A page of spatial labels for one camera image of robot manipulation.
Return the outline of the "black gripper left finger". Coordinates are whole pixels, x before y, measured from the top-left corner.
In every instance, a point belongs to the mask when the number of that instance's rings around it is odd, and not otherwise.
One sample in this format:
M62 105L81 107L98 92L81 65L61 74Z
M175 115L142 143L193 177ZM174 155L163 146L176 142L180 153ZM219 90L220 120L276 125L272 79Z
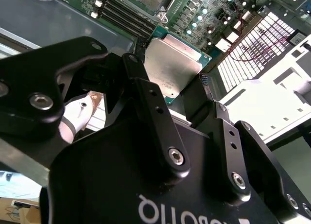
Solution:
M50 183L88 183L137 173L154 183L178 183L190 160L143 62L117 56L79 37L5 58L0 80L0 135L49 169ZM103 93L108 126L69 145L58 126L77 94Z

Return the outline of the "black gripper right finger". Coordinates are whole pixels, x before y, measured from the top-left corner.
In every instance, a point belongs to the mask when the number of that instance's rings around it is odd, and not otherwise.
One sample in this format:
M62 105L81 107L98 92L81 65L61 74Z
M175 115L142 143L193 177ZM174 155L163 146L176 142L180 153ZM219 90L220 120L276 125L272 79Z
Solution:
M183 90L191 127L212 141L211 175L226 202L238 206L263 193L264 204L280 222L300 220L300 192L276 157L248 123L232 123L226 107L215 101L207 77L198 74Z

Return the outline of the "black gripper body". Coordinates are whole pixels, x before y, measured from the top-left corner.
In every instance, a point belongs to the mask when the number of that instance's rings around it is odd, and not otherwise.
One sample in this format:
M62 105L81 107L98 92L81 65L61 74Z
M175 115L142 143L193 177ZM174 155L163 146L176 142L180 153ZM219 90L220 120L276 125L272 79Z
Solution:
M49 173L41 198L44 224L308 224L310 204L294 184L288 200L270 209L260 191L230 205L217 174L213 141L184 125L176 126L190 158L190 173L174 185L163 182L148 129L128 118L66 147Z

